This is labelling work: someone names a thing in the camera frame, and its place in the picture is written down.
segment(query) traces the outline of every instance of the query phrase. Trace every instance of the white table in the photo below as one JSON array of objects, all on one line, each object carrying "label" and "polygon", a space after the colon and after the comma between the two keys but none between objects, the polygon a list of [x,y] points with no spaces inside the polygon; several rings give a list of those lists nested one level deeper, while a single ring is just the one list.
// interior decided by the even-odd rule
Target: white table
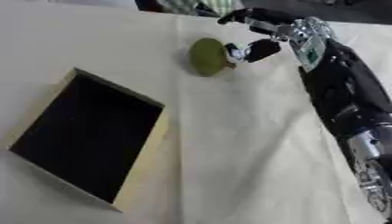
[{"label": "white table", "polygon": [[[392,47],[383,44],[391,40],[392,28],[334,28],[392,93]],[[247,44],[260,38],[245,26],[120,9],[2,3],[0,31],[4,149],[30,108],[72,67],[166,103],[173,118],[151,175],[124,214],[4,151],[2,223],[381,221],[315,116],[288,48],[210,79],[192,75],[183,56],[194,40]]]}]

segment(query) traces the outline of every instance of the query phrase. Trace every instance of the paper sheet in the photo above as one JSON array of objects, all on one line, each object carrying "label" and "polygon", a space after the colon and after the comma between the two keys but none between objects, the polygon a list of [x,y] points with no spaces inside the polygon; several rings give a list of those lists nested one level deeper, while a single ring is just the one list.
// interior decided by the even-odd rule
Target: paper sheet
[{"label": "paper sheet", "polygon": [[[332,26],[391,93],[392,27]],[[243,45],[261,38],[239,25],[178,27],[182,49],[204,37]],[[186,224],[382,223],[310,104],[287,45],[212,78],[189,71],[178,76]]]}]

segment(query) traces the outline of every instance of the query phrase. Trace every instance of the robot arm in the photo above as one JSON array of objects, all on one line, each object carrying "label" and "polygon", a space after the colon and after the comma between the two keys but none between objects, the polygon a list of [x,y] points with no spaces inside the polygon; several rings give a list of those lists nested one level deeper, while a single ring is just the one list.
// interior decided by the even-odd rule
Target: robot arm
[{"label": "robot arm", "polygon": [[242,60],[277,53],[289,41],[301,64],[305,89],[323,124],[337,140],[372,206],[392,218],[392,103],[373,72],[349,47],[339,43],[328,23],[263,9],[238,10],[218,23],[248,24],[270,35],[251,43]]}]

